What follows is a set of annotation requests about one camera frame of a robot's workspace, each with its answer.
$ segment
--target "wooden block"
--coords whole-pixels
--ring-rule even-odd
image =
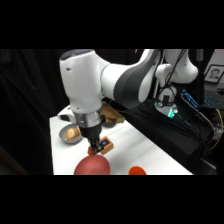
[[[104,150],[101,151],[101,154],[102,155],[107,154],[108,152],[110,152],[114,148],[114,144],[107,137],[101,139],[100,140],[100,143],[101,143],[101,145],[104,146]]]
[[[103,115],[106,117],[107,123],[118,124],[124,123],[125,121],[124,116],[122,116],[120,113],[118,113],[106,103],[103,104]]]

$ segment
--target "black background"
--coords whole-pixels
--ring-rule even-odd
[[[69,105],[59,58],[71,49],[0,49],[0,145],[29,174],[53,174],[49,118]],[[95,49],[111,63],[137,62],[144,49]],[[214,49],[205,49],[206,68]],[[196,50],[190,50],[196,64]]]

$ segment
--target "white table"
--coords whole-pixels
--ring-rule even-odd
[[[50,119],[55,175],[73,175],[79,162],[88,156],[87,139],[67,145],[59,138],[61,129],[69,124],[57,117]],[[142,167],[148,175],[192,175],[127,121],[113,128],[103,127],[100,137],[108,137],[114,143],[114,149],[105,155],[112,175],[128,175],[133,166]]]

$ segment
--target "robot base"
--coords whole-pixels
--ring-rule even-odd
[[[165,116],[169,118],[174,118],[175,115],[178,113],[178,109],[175,104],[173,104],[172,106],[158,107],[157,103],[155,103],[155,108],[160,113],[164,114]]]

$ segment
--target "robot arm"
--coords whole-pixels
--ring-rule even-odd
[[[165,87],[167,76],[172,71],[181,50],[166,49],[166,61],[170,64],[160,66],[162,52],[159,49],[145,49],[140,61],[130,66],[110,64],[95,51],[87,49],[73,50],[62,55],[61,75],[65,92],[70,99],[74,121],[79,126],[82,136],[89,140],[94,154],[103,150],[99,137],[104,121],[102,94],[126,108],[140,105],[149,95],[154,75],[160,87]],[[186,51],[169,85],[172,82],[190,83],[197,74],[197,68],[191,64]],[[170,110],[175,108],[172,103],[175,95],[174,87],[164,89],[159,99],[167,104],[157,104],[156,109],[168,116]]]
[[[103,150],[101,94],[127,108],[138,106],[147,99],[160,60],[159,49],[146,49],[140,61],[130,66],[110,64],[87,49],[62,55],[60,70],[71,111],[95,154]]]

